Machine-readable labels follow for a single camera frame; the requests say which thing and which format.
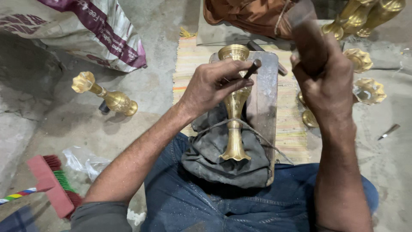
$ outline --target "twine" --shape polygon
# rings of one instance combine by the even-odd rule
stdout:
[[[283,14],[285,13],[286,7],[289,5],[289,3],[290,3],[290,0],[287,0],[286,3],[285,3],[285,5],[283,6],[283,9],[282,9],[281,14],[279,15],[278,21],[276,22],[276,25],[275,25],[275,37],[277,37],[277,34],[278,34],[277,31],[278,31],[279,22],[281,21],[282,16],[283,16]]]
[[[279,152],[279,154],[281,154],[289,163],[295,165],[295,163],[294,163],[290,158],[288,158],[288,157],[285,155],[285,153],[281,152],[277,147],[275,147],[275,145],[274,145],[273,143],[269,142],[269,141],[268,141],[265,137],[263,137],[259,132],[257,132],[255,129],[251,128],[251,126],[249,126],[247,123],[245,123],[244,121],[242,121],[242,120],[240,120],[240,119],[238,119],[238,118],[226,119],[226,120],[224,120],[224,121],[221,121],[221,122],[219,122],[219,123],[216,123],[215,125],[212,125],[212,126],[206,128],[206,129],[202,130],[201,132],[199,132],[199,133],[197,133],[197,134],[200,135],[200,134],[205,133],[206,131],[208,131],[208,130],[210,130],[210,129],[212,129],[212,128],[215,128],[215,127],[218,127],[218,126],[220,126],[220,125],[226,124],[226,123],[228,123],[228,122],[230,122],[230,121],[237,121],[237,122],[242,123],[243,126],[245,126],[247,129],[251,130],[255,135],[257,135],[257,136],[259,136],[261,139],[263,139],[263,141],[265,141],[265,142],[269,145],[270,148],[272,148],[272,149],[274,149],[275,151]]]

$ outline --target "knee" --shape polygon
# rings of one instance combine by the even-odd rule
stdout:
[[[374,213],[378,209],[379,205],[379,193],[375,186],[365,177],[362,176],[363,192],[365,193],[366,200],[370,209],[370,213]]]

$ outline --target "jeans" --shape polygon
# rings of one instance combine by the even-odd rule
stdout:
[[[187,136],[177,134],[145,179],[147,217],[142,231],[313,231],[318,163],[276,164],[266,188],[210,183],[187,172],[181,156]],[[362,177],[371,212],[378,192]]]

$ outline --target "gray sleeve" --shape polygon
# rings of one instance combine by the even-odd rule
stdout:
[[[127,206],[122,202],[91,202],[71,216],[71,232],[131,232]]]

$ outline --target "brush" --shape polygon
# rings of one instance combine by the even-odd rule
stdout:
[[[71,187],[61,169],[60,159],[56,155],[37,155],[29,159],[27,165],[38,181],[36,187],[6,196],[0,199],[0,205],[35,192],[45,192],[58,217],[70,220],[82,198]]]

